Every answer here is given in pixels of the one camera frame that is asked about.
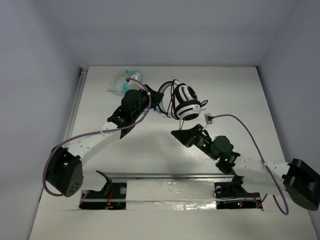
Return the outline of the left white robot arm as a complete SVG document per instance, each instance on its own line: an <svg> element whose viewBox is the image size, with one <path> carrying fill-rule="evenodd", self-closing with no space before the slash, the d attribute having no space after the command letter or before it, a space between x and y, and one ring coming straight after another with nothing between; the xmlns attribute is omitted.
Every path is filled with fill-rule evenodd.
<svg viewBox="0 0 320 240"><path fill-rule="evenodd" d="M124 94L120 106L97 131L71 137L51 150L42 173L42 185L48 194L73 196L83 184L83 166L106 146L126 136L159 105L163 93L147 84L139 86Z"/></svg>

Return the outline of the white black headphones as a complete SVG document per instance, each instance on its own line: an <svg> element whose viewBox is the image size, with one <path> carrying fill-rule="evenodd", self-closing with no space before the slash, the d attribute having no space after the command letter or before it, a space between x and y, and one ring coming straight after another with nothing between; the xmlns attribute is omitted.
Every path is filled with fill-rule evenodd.
<svg viewBox="0 0 320 240"><path fill-rule="evenodd" d="M175 120L190 121L196 119L203 107L208 104L208 100L199 101L194 89L186 83L181 83L177 79L163 83L158 92L165 93L170 88L170 101L167 109L163 101L159 104L159 110L168 118Z"/></svg>

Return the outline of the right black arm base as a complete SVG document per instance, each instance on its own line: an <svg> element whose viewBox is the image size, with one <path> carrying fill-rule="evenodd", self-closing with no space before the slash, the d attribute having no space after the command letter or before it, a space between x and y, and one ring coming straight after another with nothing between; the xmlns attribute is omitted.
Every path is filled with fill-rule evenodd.
<svg viewBox="0 0 320 240"><path fill-rule="evenodd" d="M217 200L218 210L263 209L258 192L243 188L243 176L235 175L231 181L216 182L212 196Z"/></svg>

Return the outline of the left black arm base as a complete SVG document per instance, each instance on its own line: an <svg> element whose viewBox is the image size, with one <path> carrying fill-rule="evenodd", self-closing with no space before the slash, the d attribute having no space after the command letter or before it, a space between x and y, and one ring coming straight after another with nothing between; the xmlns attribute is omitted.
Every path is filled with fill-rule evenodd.
<svg viewBox="0 0 320 240"><path fill-rule="evenodd" d="M113 182L105 173L96 171L106 180L100 191L85 190L81 194L79 208L82 210L125 210L127 182Z"/></svg>

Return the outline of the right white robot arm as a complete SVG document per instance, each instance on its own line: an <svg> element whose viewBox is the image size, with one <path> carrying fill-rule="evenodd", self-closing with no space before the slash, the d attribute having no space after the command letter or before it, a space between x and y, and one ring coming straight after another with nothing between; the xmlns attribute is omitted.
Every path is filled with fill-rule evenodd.
<svg viewBox="0 0 320 240"><path fill-rule="evenodd" d="M225 135L211 138L202 125L173 130L171 134L185 147L197 147L216 161L216 167L233 178L222 186L220 198L240 198L245 194L280 195L291 199L301 208L317 211L320 206L320 175L303 160L269 162L241 155Z"/></svg>

